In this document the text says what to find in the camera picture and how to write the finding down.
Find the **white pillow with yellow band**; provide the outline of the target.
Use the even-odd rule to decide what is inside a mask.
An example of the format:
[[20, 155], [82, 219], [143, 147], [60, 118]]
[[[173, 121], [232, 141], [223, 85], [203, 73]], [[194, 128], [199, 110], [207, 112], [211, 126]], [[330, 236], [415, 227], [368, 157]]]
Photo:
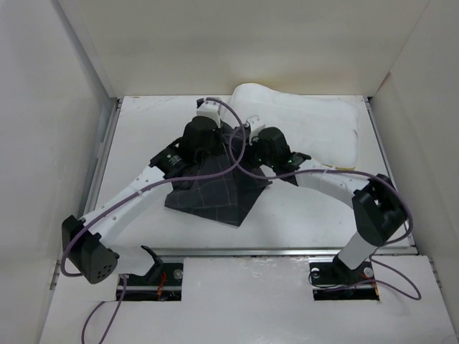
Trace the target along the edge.
[[267, 127], [279, 128], [293, 151], [340, 169], [354, 169], [358, 161], [359, 111], [333, 97], [278, 92], [245, 83], [228, 100], [241, 120], [256, 115]]

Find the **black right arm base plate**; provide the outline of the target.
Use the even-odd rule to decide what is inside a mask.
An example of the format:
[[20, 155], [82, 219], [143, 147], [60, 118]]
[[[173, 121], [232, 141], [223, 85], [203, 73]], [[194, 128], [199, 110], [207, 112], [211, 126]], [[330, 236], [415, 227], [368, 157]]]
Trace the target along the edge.
[[309, 282], [314, 287], [320, 288], [353, 285], [357, 282], [371, 279], [374, 276], [370, 262], [363, 262], [354, 270], [341, 263], [311, 262], [309, 270]]

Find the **dark grey checked pillowcase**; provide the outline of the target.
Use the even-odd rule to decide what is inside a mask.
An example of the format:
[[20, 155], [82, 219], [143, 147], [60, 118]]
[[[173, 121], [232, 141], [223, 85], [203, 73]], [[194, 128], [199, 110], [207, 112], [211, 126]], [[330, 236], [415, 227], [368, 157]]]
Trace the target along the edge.
[[[210, 175], [229, 168], [233, 162], [228, 156], [228, 143], [233, 130], [224, 123], [222, 133], [225, 152], [219, 156], [207, 157], [200, 166], [188, 168], [184, 171], [184, 176]], [[240, 154], [241, 147], [242, 134], [236, 134], [232, 140], [235, 158]], [[216, 178], [173, 183], [173, 190], [166, 196], [164, 206], [239, 227], [270, 184], [271, 181], [249, 177], [235, 168]]]

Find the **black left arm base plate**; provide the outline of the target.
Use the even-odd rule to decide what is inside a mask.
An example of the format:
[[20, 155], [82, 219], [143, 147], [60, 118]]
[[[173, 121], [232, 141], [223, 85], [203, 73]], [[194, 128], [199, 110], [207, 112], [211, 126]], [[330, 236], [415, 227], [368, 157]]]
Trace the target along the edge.
[[180, 287], [182, 285], [184, 275], [184, 262], [166, 261], [155, 279], [148, 279], [147, 277], [130, 274], [128, 275], [127, 283], [129, 287], [158, 287], [161, 284], [164, 275], [166, 275], [164, 282], [165, 287]]

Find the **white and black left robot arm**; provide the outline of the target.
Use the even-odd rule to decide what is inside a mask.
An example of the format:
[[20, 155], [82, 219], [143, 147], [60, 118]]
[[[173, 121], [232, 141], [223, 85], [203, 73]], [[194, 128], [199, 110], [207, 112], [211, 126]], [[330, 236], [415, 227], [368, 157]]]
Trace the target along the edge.
[[221, 127], [218, 115], [196, 115], [183, 135], [159, 151], [111, 200], [79, 219], [69, 216], [62, 222], [63, 259], [76, 267], [75, 276], [92, 285], [112, 273], [133, 274], [147, 285], [159, 279], [163, 262], [150, 247], [114, 250], [112, 246], [131, 222], [166, 198], [173, 183], [199, 180], [184, 172], [221, 147]]

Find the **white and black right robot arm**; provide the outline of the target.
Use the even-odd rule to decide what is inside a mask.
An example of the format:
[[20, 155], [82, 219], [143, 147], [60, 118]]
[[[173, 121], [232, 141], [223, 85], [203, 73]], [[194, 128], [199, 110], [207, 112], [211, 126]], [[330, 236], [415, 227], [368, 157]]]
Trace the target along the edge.
[[276, 179], [318, 191], [352, 209], [356, 232], [331, 265], [336, 284], [356, 283], [365, 261], [392, 243], [404, 223], [412, 223], [406, 203], [383, 174], [327, 167], [307, 154], [293, 152], [281, 130], [274, 127], [252, 129], [248, 143], [252, 162], [271, 168]]

